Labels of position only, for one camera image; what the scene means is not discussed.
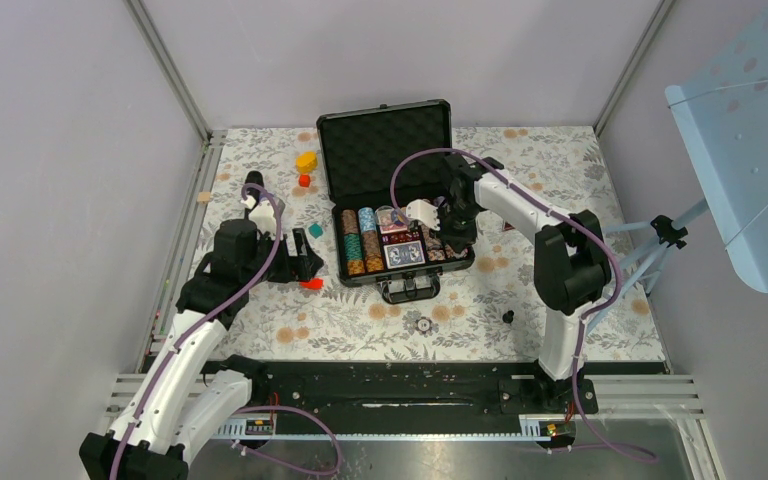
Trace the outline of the black poker chip case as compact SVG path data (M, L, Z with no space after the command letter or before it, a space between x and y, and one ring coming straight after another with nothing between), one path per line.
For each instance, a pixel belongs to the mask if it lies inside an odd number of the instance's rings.
M452 145L451 106L443 99L328 113L316 121L332 202L338 278L350 288L373 286L391 304L429 300L440 292L441 275L472 265L472 248L462 259L385 269L350 276L344 253L341 212L378 209L397 201L434 200L444 194L441 148Z

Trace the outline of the poker chip with die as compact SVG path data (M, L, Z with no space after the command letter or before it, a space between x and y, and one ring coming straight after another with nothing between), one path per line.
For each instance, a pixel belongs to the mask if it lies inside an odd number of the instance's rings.
M437 325L429 318L420 317L415 322L417 332L422 336L429 336L437 331Z

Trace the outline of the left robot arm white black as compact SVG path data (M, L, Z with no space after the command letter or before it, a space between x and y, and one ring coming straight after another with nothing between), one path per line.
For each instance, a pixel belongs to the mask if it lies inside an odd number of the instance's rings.
M239 408L269 401L262 363L225 361L194 403L190 389L262 283L302 283L324 265L305 231L262 230L249 219L221 223L213 248L183 285L162 349L136 394L104 434L89 433L79 457L91 479L185 479L192 461Z

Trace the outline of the clear plastic disc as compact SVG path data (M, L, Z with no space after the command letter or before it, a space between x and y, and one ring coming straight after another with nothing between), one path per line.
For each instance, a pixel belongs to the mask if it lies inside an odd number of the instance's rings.
M393 228L393 211L392 206L382 206L375 210L376 222L382 232L390 231Z

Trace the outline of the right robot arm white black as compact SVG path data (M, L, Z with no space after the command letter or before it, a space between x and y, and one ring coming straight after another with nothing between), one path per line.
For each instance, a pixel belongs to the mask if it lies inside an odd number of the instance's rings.
M615 258L590 211L571 213L539 198L492 158L451 150L443 160L446 202L438 209L441 241L460 252L477 239L476 218L490 211L528 240L534 253L533 283L546 307L538 363L546 377L533 386L535 402L557 412L573 398L568 378L584 362L583 335L591 316L608 307L603 298Z

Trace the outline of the blue playing card deck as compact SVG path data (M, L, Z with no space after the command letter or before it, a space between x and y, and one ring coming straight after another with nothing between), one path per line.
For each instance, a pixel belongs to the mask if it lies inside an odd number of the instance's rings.
M422 265L426 262L420 241L385 245L384 258L388 269Z

